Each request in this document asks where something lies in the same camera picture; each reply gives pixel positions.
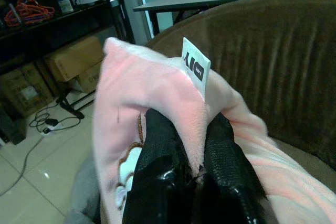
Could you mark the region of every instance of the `wire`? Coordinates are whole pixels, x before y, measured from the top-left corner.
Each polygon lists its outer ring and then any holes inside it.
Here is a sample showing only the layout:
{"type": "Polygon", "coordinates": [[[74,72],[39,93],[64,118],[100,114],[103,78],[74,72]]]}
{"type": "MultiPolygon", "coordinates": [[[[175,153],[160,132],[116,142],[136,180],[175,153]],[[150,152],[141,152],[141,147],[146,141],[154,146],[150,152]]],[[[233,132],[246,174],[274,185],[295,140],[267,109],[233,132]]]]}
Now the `wire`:
{"type": "Polygon", "coordinates": [[[73,127],[77,126],[81,122],[81,119],[79,119],[79,118],[77,118],[75,116],[70,116],[68,118],[64,118],[64,119],[58,121],[58,123],[61,123],[61,122],[65,121],[65,120],[68,120],[68,119],[77,119],[78,122],[76,124],[68,126],[68,127],[63,127],[63,128],[60,128],[60,129],[54,129],[54,130],[50,130],[50,131],[53,132],[53,131],[62,131],[62,130],[70,129],[70,128],[73,128],[73,127]]]}
{"type": "Polygon", "coordinates": [[[22,170],[20,172],[20,175],[18,176],[18,178],[15,180],[14,183],[12,183],[12,185],[10,187],[8,187],[6,190],[4,190],[2,193],[0,193],[0,197],[5,195],[9,190],[11,190],[19,181],[20,179],[23,177],[23,174],[26,171],[27,168],[27,160],[28,160],[28,156],[30,155],[30,153],[33,151],[33,149],[35,149],[35,147],[42,142],[42,140],[44,139],[44,137],[40,137],[40,139],[36,142],[36,144],[29,150],[29,152],[26,154],[25,156],[25,160],[23,162],[23,166],[22,166],[22,170]]]}
{"type": "Polygon", "coordinates": [[[36,128],[36,130],[41,133],[42,131],[38,128],[39,126],[42,126],[45,124],[46,120],[50,117],[50,114],[48,112],[48,109],[54,108],[58,105],[58,103],[56,103],[53,106],[49,106],[47,104],[47,106],[39,111],[37,111],[35,113],[35,117],[33,120],[31,120],[31,122],[29,123],[29,127],[31,128],[36,128]]]}

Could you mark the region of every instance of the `pink fleece blanket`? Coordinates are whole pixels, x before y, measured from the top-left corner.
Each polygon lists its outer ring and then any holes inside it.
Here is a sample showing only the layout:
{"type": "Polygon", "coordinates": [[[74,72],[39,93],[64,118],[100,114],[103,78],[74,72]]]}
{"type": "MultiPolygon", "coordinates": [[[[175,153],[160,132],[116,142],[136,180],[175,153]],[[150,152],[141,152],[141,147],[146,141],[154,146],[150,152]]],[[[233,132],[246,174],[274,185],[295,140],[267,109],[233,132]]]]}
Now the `pink fleece blanket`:
{"type": "Polygon", "coordinates": [[[110,223],[122,220],[119,168],[129,146],[140,143],[138,119],[148,108],[173,122],[194,175],[203,162],[207,126],[222,112],[230,120],[235,142],[255,169],[279,223],[336,223],[336,195],[277,148],[265,123],[251,114],[242,96],[217,73],[209,74],[204,102],[182,70],[180,58],[168,59],[115,38],[106,41],[104,50],[93,140],[110,223]]]}

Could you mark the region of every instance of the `floor tile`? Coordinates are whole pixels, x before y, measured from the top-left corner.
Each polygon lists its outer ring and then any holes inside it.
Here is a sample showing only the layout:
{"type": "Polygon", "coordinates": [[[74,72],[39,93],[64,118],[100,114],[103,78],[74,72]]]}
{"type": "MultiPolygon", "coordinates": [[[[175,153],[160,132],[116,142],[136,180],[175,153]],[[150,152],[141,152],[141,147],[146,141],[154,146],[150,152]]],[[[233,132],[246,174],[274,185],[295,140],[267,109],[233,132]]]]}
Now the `floor tile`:
{"type": "Polygon", "coordinates": [[[86,127],[39,163],[25,177],[53,205],[66,214],[70,204],[73,179],[91,149],[91,127],[86,127]]]}
{"type": "MultiPolygon", "coordinates": [[[[53,112],[53,117],[58,120],[65,117],[72,116],[62,108],[57,108],[53,112]]],[[[74,125],[77,119],[70,119],[63,122],[63,127],[74,125]]],[[[46,136],[42,142],[31,152],[27,162],[27,172],[35,167],[39,162],[44,160],[47,156],[60,148],[65,142],[67,142],[73,136],[79,134],[87,127],[91,128],[92,119],[85,117],[81,120],[81,123],[71,129],[59,131],[53,133],[51,136],[46,136]]],[[[21,170],[24,158],[28,151],[34,146],[34,144],[41,138],[41,135],[35,134],[27,137],[21,143],[13,145],[12,143],[6,144],[0,150],[0,156],[3,156],[8,162],[10,162],[17,170],[21,170]]]]}
{"type": "MultiPolygon", "coordinates": [[[[0,157],[0,174],[0,192],[10,186],[19,175],[2,157],[0,157]]],[[[59,224],[64,218],[64,215],[24,178],[0,197],[1,224],[59,224]]]]}

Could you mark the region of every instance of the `black cable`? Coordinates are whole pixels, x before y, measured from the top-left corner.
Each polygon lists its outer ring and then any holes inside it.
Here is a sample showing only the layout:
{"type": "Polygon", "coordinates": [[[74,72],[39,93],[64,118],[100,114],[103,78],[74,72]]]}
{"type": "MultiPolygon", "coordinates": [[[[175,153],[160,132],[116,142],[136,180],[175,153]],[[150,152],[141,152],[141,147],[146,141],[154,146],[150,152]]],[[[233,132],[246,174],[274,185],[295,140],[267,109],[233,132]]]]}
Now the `black cable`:
{"type": "Polygon", "coordinates": [[[70,128],[73,128],[73,127],[77,126],[81,122],[81,119],[79,119],[79,118],[77,118],[75,116],[70,116],[68,118],[64,118],[64,119],[58,121],[58,123],[61,123],[61,122],[65,121],[65,120],[67,120],[67,119],[78,119],[78,122],[76,124],[74,124],[74,125],[71,125],[71,126],[63,127],[63,128],[60,128],[60,129],[54,129],[54,130],[50,130],[50,131],[53,132],[53,131],[62,131],[62,130],[70,129],[70,128]]]}
{"type": "MultiPolygon", "coordinates": [[[[27,82],[30,86],[32,86],[32,87],[35,89],[35,91],[38,93],[39,96],[41,96],[41,97],[43,98],[43,100],[44,100],[44,102],[45,102],[45,104],[46,104],[46,107],[45,107],[45,108],[43,108],[43,109],[41,109],[41,110],[39,110],[39,111],[37,111],[37,112],[35,113],[35,117],[34,117],[34,119],[31,120],[30,123],[29,123],[29,127],[31,127],[31,128],[36,128],[36,130],[37,130],[39,133],[41,133],[42,130],[40,130],[38,127],[44,125],[45,122],[46,122],[46,120],[50,117],[50,114],[49,114],[49,112],[48,112],[48,109],[51,109],[51,108],[56,107],[59,103],[56,103],[56,104],[53,105],[53,106],[49,106],[49,104],[47,103],[47,99],[46,99],[46,98],[44,97],[44,95],[43,95],[42,93],[40,93],[40,92],[37,90],[37,88],[36,88],[36,87],[35,87],[35,86],[28,80],[28,78],[26,77],[25,73],[22,71],[22,68],[20,68],[19,70],[20,70],[22,76],[24,77],[24,79],[26,80],[26,82],[27,82]]],[[[63,121],[65,121],[65,120],[67,120],[67,119],[78,119],[79,121],[78,121],[78,123],[76,123],[76,124],[74,124],[74,125],[71,125],[71,126],[68,126],[68,127],[64,127],[64,128],[61,128],[61,129],[50,130],[50,132],[52,132],[52,131],[61,131],[61,130],[70,129],[70,128],[72,128],[72,127],[77,126],[77,125],[80,124],[80,122],[81,122],[81,120],[80,120],[79,118],[74,117],[74,116],[71,116],[71,117],[68,117],[68,118],[64,118],[64,119],[62,119],[62,120],[60,120],[60,121],[58,121],[58,122],[60,123],[60,122],[63,122],[63,121]]]]}
{"type": "Polygon", "coordinates": [[[0,197],[5,195],[9,190],[11,190],[19,181],[20,179],[23,177],[23,174],[25,173],[26,167],[27,167],[27,160],[28,160],[28,156],[30,155],[30,153],[33,151],[33,149],[42,142],[42,140],[44,139],[44,137],[40,137],[40,139],[36,142],[36,144],[29,150],[29,152],[26,154],[25,156],[25,160],[23,162],[23,166],[22,166],[22,170],[20,172],[19,177],[15,180],[15,182],[8,187],[6,190],[4,190],[2,193],[0,193],[0,197]]]}
{"type": "Polygon", "coordinates": [[[53,106],[49,106],[47,104],[47,106],[39,111],[37,111],[35,113],[35,117],[33,120],[31,120],[31,122],[29,123],[29,127],[31,128],[36,128],[36,130],[41,133],[42,131],[38,128],[39,126],[42,126],[45,124],[46,120],[50,117],[50,114],[48,112],[48,109],[51,109],[51,108],[54,108],[58,105],[58,103],[56,103],[55,105],[53,106]]]}

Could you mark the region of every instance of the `sofa backrest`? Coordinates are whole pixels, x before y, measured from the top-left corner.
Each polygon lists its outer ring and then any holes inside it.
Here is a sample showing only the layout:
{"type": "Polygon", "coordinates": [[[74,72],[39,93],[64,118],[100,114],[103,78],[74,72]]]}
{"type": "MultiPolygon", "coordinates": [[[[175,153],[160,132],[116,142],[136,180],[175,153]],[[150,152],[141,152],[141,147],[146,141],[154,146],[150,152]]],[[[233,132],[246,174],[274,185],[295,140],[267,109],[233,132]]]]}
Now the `sofa backrest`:
{"type": "Polygon", "coordinates": [[[187,37],[265,120],[269,135],[336,169],[336,0],[242,0],[158,34],[180,57],[187,37]]]}

